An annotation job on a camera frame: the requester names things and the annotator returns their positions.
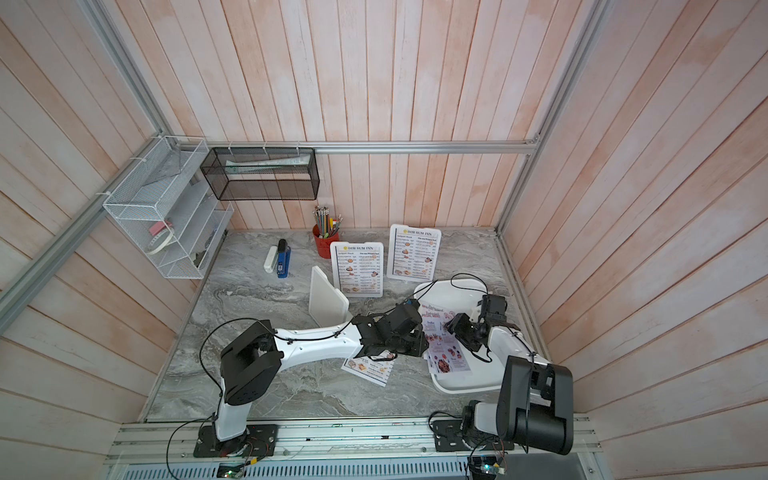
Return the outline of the special menu sheet top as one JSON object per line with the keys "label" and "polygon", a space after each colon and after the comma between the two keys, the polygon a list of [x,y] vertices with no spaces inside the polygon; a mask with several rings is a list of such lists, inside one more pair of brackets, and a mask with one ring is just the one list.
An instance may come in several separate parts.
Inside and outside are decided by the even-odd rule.
{"label": "special menu sheet top", "polygon": [[424,336],[428,342],[426,359],[429,371],[436,376],[452,375],[470,370],[462,345],[448,331],[454,311],[424,303],[420,306]]}

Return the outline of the pencils and pens bundle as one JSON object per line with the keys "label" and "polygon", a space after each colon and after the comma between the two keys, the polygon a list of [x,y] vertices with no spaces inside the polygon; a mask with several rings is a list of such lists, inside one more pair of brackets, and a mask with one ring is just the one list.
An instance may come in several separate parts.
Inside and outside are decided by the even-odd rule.
{"label": "pencils and pens bundle", "polygon": [[332,217],[328,207],[317,206],[313,214],[317,227],[317,237],[327,239],[339,232],[343,218]]}

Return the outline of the Dim Sum Inn menu front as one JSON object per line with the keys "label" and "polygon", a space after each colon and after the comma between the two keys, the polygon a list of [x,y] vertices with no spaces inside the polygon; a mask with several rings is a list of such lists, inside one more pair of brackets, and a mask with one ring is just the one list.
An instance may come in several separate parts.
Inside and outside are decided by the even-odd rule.
{"label": "Dim Sum Inn menu front", "polygon": [[397,356],[394,353],[385,352],[379,357],[359,357],[346,359],[341,369],[375,385],[385,387]]}

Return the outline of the pink tape roll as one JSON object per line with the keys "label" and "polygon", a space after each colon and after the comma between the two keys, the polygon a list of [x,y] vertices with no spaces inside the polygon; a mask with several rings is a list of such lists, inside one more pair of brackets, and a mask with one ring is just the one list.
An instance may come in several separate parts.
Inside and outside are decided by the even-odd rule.
{"label": "pink tape roll", "polygon": [[171,226],[172,226],[172,224],[170,222],[157,221],[157,222],[155,222],[154,224],[152,224],[149,227],[149,234],[151,236],[156,236],[156,235],[160,234],[163,230],[166,230],[166,229],[170,228]]}

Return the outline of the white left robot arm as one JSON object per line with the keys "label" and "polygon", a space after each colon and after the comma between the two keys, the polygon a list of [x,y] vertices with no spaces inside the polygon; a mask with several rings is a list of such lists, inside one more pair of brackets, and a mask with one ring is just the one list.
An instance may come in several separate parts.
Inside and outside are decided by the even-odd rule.
{"label": "white left robot arm", "polygon": [[417,300],[408,299],[381,314],[356,315],[341,325],[308,330],[279,329],[255,319],[220,354],[215,439],[242,439],[251,404],[278,373],[292,367],[328,359],[421,357],[428,340],[419,308]]}

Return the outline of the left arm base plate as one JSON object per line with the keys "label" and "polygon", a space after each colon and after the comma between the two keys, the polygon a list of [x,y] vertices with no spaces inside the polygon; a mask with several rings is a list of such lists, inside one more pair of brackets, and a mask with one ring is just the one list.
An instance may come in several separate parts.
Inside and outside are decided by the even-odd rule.
{"label": "left arm base plate", "polygon": [[230,440],[219,440],[214,426],[203,426],[193,451],[194,458],[258,458],[272,456],[277,439],[276,424],[248,424],[245,432]]}

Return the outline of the white tape roll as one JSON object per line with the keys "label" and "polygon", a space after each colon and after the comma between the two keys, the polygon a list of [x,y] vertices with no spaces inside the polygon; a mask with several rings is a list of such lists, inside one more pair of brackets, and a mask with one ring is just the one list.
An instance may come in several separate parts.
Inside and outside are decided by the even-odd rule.
{"label": "white tape roll", "polygon": [[156,255],[175,241],[175,230],[169,226],[152,237],[147,246],[146,254],[149,256]]}

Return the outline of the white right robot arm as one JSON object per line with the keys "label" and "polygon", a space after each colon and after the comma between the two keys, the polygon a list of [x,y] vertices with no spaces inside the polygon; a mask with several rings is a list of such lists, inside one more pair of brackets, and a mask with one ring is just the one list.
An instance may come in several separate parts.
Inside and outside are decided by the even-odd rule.
{"label": "white right robot arm", "polygon": [[448,323],[470,353],[486,350],[485,363],[497,359],[504,367],[498,400],[465,406],[461,433],[480,444],[497,441],[567,455],[574,443],[572,373],[534,351],[507,321],[506,307],[504,297],[485,294],[476,320],[461,313]]}

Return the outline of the black mesh basket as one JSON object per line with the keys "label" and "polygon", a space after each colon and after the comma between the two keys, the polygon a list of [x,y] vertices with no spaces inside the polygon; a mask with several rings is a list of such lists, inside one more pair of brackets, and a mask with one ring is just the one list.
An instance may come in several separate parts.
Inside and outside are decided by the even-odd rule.
{"label": "black mesh basket", "polygon": [[215,147],[201,172],[222,201],[310,201],[320,187],[310,148]]}

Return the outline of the aluminium front rail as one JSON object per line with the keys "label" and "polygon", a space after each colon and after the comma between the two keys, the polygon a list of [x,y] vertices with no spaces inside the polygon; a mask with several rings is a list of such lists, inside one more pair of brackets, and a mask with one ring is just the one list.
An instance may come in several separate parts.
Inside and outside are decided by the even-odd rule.
{"label": "aluminium front rail", "polygon": [[595,430],[574,421],[565,456],[514,444],[497,452],[438,452],[428,420],[452,417],[274,420],[274,453],[254,458],[194,458],[198,423],[123,426],[100,473],[103,479],[609,479]]}

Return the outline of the white plastic tray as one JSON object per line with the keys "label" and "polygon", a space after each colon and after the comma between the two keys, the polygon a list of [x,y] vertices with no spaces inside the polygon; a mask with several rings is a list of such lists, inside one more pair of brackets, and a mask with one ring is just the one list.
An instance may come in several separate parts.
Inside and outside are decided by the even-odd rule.
{"label": "white plastic tray", "polygon": [[[476,320],[480,308],[478,302],[485,294],[493,294],[477,278],[458,278],[433,281],[417,286],[413,298],[420,303],[442,307],[457,314],[466,313]],[[509,321],[509,326],[494,327],[488,346],[479,352],[471,352],[462,345],[470,366],[468,372],[436,376],[431,374],[435,387],[446,394],[459,395],[496,391],[501,388],[507,359],[518,357],[524,362],[531,360],[532,348],[524,340],[521,331]]]}

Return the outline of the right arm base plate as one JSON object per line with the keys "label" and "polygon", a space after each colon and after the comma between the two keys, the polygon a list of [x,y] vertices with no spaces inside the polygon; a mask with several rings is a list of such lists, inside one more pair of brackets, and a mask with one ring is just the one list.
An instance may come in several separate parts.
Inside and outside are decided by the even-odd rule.
{"label": "right arm base plate", "polygon": [[513,450],[512,443],[503,442],[497,436],[464,427],[463,422],[452,417],[435,417],[428,420],[438,452],[497,452]]}

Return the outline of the blue stapler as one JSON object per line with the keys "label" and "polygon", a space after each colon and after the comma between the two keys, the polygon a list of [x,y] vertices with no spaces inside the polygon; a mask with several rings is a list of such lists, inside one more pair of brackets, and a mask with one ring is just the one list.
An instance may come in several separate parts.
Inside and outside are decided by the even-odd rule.
{"label": "blue stapler", "polygon": [[286,239],[280,239],[277,245],[276,274],[278,278],[287,278],[291,258],[291,247]]}

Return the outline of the red metal pen cup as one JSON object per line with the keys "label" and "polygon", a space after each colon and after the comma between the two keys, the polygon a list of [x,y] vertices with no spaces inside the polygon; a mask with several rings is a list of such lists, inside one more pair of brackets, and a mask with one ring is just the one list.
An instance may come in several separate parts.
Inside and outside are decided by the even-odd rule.
{"label": "red metal pen cup", "polygon": [[315,245],[317,249],[318,255],[323,259],[331,259],[331,245],[334,242],[338,242],[340,240],[339,232],[336,231],[333,235],[329,235],[328,237],[324,237],[322,235],[321,230],[317,225],[313,226],[312,234],[314,236]]}

